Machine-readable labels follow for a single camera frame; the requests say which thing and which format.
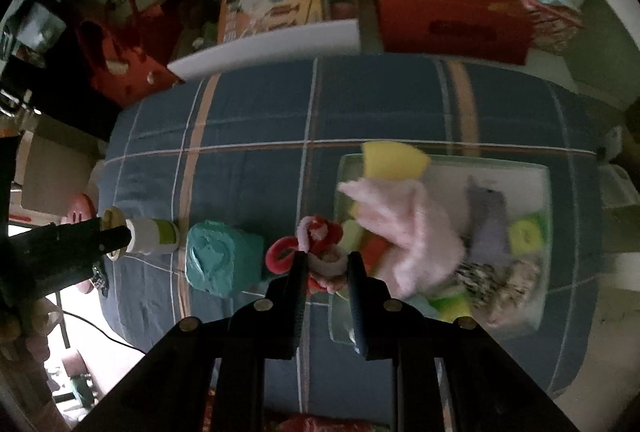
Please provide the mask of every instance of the red cardboard box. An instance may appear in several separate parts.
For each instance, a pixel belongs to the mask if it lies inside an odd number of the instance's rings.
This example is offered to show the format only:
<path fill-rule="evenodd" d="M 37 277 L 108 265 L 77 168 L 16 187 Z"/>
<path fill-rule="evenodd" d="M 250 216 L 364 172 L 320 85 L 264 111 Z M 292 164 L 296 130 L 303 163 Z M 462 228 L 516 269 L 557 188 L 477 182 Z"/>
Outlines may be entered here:
<path fill-rule="evenodd" d="M 519 0 L 377 0 L 385 50 L 523 64 L 533 26 Z"/>

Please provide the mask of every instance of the orange box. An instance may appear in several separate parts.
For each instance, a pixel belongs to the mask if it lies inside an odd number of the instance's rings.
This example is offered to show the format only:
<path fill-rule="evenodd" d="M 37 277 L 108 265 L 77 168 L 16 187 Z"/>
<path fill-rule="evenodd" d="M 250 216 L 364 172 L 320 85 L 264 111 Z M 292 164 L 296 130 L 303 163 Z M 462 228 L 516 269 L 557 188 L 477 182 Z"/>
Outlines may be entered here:
<path fill-rule="evenodd" d="M 223 0 L 218 43 L 316 22 L 322 22 L 322 0 Z"/>
<path fill-rule="evenodd" d="M 523 64 L 532 39 L 519 0 L 377 0 L 385 50 Z"/>

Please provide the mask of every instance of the cardboard box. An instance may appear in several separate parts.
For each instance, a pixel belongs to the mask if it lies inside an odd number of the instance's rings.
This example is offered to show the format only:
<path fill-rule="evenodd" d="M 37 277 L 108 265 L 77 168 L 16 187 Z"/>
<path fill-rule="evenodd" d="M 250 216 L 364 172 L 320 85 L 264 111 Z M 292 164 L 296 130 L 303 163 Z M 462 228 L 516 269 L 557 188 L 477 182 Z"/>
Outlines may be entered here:
<path fill-rule="evenodd" d="M 538 0 L 519 1 L 529 12 L 534 29 L 533 45 L 538 49 L 560 54 L 584 27 L 580 15 L 572 9 Z"/>
<path fill-rule="evenodd" d="M 223 0 L 218 43 L 322 21 L 322 0 Z"/>
<path fill-rule="evenodd" d="M 519 0 L 377 0 L 385 50 L 523 64 L 533 34 Z"/>

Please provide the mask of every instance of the plaid pattern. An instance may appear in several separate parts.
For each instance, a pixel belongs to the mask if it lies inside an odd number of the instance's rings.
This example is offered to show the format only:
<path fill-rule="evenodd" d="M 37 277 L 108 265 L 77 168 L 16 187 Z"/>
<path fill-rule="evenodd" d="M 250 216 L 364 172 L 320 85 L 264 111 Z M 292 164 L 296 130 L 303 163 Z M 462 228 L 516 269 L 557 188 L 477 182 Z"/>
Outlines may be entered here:
<path fill-rule="evenodd" d="M 552 182 L 554 246 L 540 329 L 503 346 L 550 393 L 568 385 L 586 350 L 600 267 L 600 198 L 589 122 L 575 97 L 519 72 L 425 56 L 322 58 L 222 74 L 200 145 L 189 142 L 207 87 L 188 82 L 124 111 L 111 138 L 100 210 L 174 219 L 188 155 L 198 153 L 190 224 L 215 219 L 273 242 L 300 216 L 331 217 L 340 157 L 363 141 L 409 142 L 432 154 L 528 161 Z M 111 327 L 150 348 L 180 319 L 177 254 L 107 265 L 102 309 Z M 202 320 L 230 316 L 264 285 L 233 299 L 190 290 Z M 292 362 L 268 362 L 266 404 L 284 411 L 388 422 L 386 362 L 328 336 L 326 296 L 309 300 Z"/>

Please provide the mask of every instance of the red toy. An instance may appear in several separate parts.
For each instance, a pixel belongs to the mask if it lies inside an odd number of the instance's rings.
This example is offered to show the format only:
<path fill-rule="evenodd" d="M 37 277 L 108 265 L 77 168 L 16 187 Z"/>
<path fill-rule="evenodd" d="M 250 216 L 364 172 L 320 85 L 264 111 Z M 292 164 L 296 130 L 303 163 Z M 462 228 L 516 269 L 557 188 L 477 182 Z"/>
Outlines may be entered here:
<path fill-rule="evenodd" d="M 296 234 L 296 237 L 277 240 L 267 250 L 267 269 L 277 275 L 284 274 L 291 269 L 294 252 L 304 251 L 309 257 L 309 293 L 335 293 L 344 288 L 347 256 L 337 245 L 342 239 L 340 224 L 319 215 L 304 217 Z"/>

